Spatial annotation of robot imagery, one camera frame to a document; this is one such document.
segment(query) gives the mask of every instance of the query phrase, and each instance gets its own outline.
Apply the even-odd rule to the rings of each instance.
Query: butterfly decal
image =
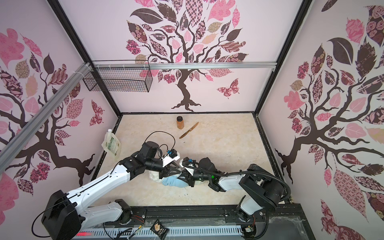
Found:
[[[92,100],[92,108],[93,108],[93,111],[95,112],[95,115],[93,115],[93,117],[91,118],[91,121],[89,122],[90,126],[95,125],[96,123],[97,124],[102,123],[103,119],[100,115],[102,115],[103,111],[105,111],[101,107],[98,107],[93,100]]]
[[[229,96],[232,93],[239,93],[239,88],[238,88],[238,78],[236,78],[232,83],[229,88],[218,88],[217,90],[221,93],[224,93],[224,96],[226,96],[229,99]]]

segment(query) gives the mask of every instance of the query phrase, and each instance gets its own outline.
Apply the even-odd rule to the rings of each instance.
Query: black wire mesh basket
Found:
[[[140,66],[96,66],[95,70],[101,78],[95,78],[96,74],[91,71],[85,75],[83,81],[90,91],[149,92],[153,80],[149,62],[143,60],[135,61],[135,63],[139,63]]]

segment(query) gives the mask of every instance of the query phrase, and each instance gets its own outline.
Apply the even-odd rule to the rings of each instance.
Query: spice jar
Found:
[[[177,128],[183,129],[184,128],[184,121],[182,116],[177,117]]]

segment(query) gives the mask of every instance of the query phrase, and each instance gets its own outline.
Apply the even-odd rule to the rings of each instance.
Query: wallpaper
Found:
[[[379,1],[315,2],[261,112],[316,239],[382,239],[383,30]]]
[[[84,11],[89,5],[87,1],[61,1],[96,64],[132,63],[108,60],[144,63],[148,59],[151,65],[275,61],[300,3],[299,0],[289,3],[280,0],[129,0],[110,1],[110,5],[105,6],[93,1],[93,14],[99,14],[100,19],[92,24],[100,28],[90,31],[87,27],[90,19],[84,17],[90,14]],[[265,14],[263,9],[270,8],[275,17]],[[264,19],[268,19],[265,24],[251,24]],[[149,93],[117,91],[111,94],[122,112],[254,111],[269,71],[153,70]],[[140,74],[144,79],[146,72]],[[245,95],[238,88],[252,91]]]
[[[11,20],[13,11],[23,17]],[[2,149],[72,74],[80,74],[74,71],[83,62],[45,1],[2,4],[0,19]],[[0,176],[2,236],[33,238],[32,221],[50,195],[90,180],[103,136],[116,119],[101,93],[89,92],[83,82],[72,89]],[[35,230],[46,235],[41,224]]]

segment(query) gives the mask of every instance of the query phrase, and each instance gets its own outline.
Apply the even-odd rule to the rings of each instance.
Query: knife blade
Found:
[[[181,137],[179,137],[179,139],[182,139],[183,137],[185,137],[190,131],[192,131],[197,125],[199,124],[199,122],[197,122],[195,125],[193,125],[193,127],[191,127],[188,131],[186,131],[183,135],[181,135]]]

